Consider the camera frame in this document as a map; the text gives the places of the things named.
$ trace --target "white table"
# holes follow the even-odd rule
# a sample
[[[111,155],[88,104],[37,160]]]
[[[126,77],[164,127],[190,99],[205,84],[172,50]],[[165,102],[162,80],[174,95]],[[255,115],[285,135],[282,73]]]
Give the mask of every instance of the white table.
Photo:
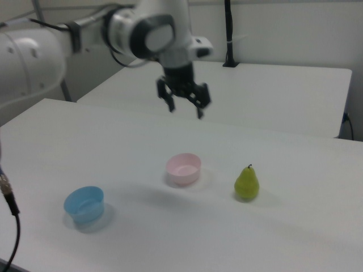
[[[79,103],[170,115],[157,97],[158,63],[122,69]],[[249,128],[337,137],[352,72],[347,69],[195,62],[196,82],[207,82],[212,97],[205,121]],[[194,106],[175,99],[176,117],[195,119]]]
[[[2,167],[21,210],[14,264],[29,271],[360,271],[363,143],[43,100],[1,127]],[[200,180],[164,181],[193,152]],[[252,163],[254,201],[234,196]],[[75,228],[73,190],[104,190],[106,211]],[[0,258],[15,220],[0,202]]]

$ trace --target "pink bowl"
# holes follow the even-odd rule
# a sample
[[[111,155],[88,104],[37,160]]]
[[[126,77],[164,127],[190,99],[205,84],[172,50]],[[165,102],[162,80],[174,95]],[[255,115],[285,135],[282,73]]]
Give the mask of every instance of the pink bowl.
[[[189,185],[199,178],[201,165],[202,162],[197,155],[175,155],[166,163],[168,179],[180,186]]]

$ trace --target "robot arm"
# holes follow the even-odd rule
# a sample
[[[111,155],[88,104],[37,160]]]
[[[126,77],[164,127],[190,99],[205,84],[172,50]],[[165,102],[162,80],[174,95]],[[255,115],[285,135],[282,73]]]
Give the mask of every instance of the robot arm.
[[[5,22],[15,24],[20,21]],[[194,82],[193,60],[212,53],[204,37],[193,37],[187,0],[143,0],[136,7],[108,5],[91,16],[59,25],[0,33],[1,97],[17,101],[47,92],[63,80],[65,59],[96,46],[140,59],[156,59],[165,76],[158,96],[172,112],[172,96],[192,102],[202,117],[210,103],[208,87]]]

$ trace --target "plastic bowl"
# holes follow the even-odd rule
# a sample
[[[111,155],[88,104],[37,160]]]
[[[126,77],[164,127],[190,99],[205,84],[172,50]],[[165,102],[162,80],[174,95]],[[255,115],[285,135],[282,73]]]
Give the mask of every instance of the plastic bowl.
[[[79,188],[67,197],[64,209],[76,223],[91,222],[104,211],[103,191],[95,186]]]
[[[189,185],[199,178],[201,165],[197,155],[191,153],[175,155],[166,164],[168,179],[180,186]]]

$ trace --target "green pear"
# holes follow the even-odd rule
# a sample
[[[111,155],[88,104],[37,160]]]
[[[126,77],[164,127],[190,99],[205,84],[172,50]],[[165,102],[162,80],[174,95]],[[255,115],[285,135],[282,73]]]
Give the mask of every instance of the green pear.
[[[252,164],[242,171],[234,184],[237,195],[245,199],[255,198],[260,189],[255,170],[251,166]]]

